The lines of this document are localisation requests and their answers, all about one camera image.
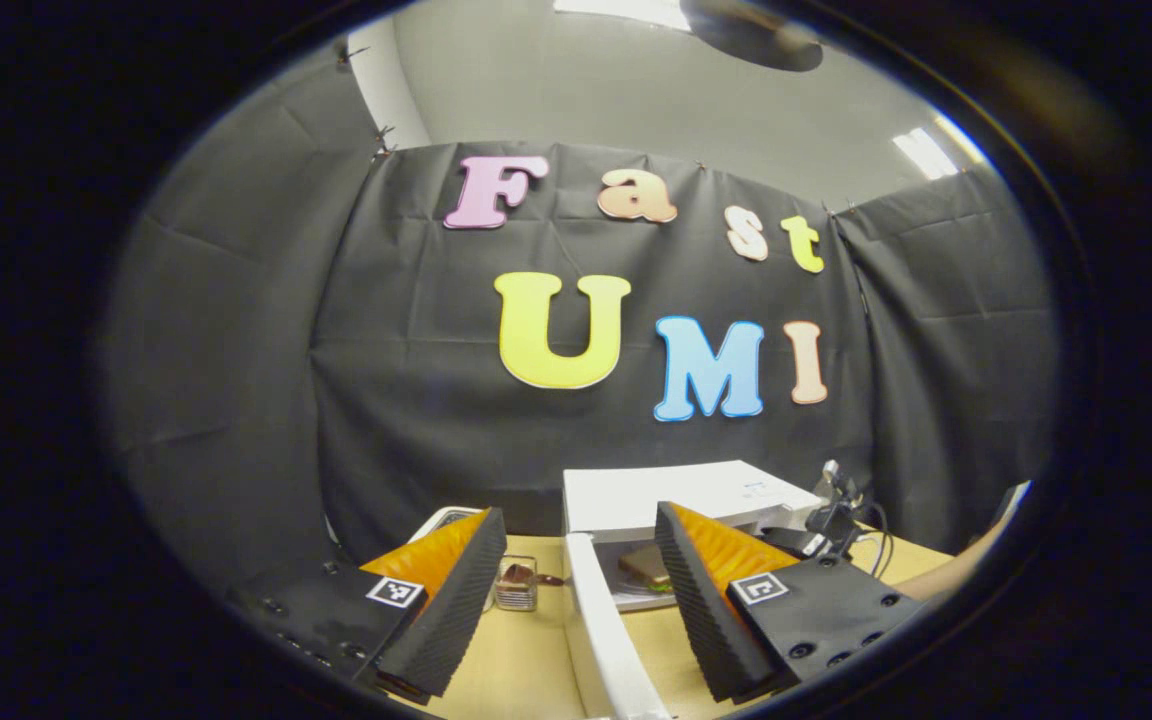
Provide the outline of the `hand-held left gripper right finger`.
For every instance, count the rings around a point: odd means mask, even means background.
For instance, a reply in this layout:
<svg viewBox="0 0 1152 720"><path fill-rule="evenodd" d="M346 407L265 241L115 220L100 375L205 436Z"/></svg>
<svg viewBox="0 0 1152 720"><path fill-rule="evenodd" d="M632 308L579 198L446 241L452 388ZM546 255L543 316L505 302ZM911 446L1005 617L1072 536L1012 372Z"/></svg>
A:
<svg viewBox="0 0 1152 720"><path fill-rule="evenodd" d="M925 606L846 559L796 559L676 502L657 505L654 539L717 702L758 700L867 655Z"/></svg>

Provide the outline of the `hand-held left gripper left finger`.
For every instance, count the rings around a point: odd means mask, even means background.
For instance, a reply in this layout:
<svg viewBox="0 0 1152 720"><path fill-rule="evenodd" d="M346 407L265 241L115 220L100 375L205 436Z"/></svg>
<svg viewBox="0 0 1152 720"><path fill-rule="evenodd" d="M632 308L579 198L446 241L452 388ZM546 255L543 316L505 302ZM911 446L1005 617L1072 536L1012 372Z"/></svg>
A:
<svg viewBox="0 0 1152 720"><path fill-rule="evenodd" d="M472 511L364 564L285 562L230 589L247 623L374 694L444 696L507 546L499 509Z"/></svg>

